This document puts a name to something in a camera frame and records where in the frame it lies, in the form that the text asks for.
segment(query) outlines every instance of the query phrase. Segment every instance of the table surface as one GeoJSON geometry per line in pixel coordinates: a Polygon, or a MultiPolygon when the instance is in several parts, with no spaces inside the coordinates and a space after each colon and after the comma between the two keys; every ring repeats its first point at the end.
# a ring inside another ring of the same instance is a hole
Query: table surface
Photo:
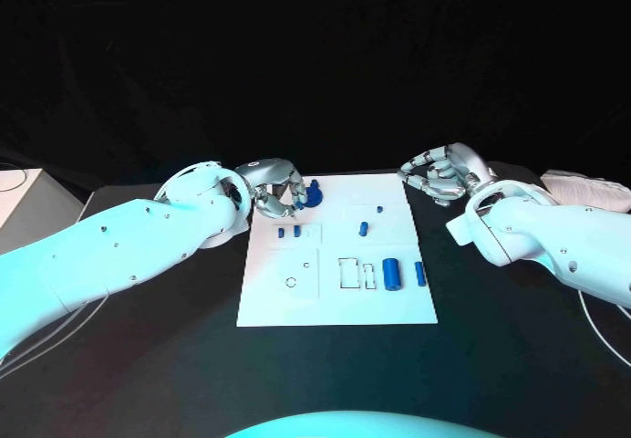
{"type": "MultiPolygon", "coordinates": [[[[157,188],[102,188],[83,216],[157,188]]],[[[627,436],[631,370],[576,291],[540,265],[498,268],[457,246],[444,224],[464,200],[444,209],[406,194],[438,325],[238,328],[245,233],[114,295],[70,340],[0,381],[0,436],[222,436],[331,410],[409,413],[508,437],[627,436]]],[[[631,357],[631,321],[586,301],[631,357]]]]}

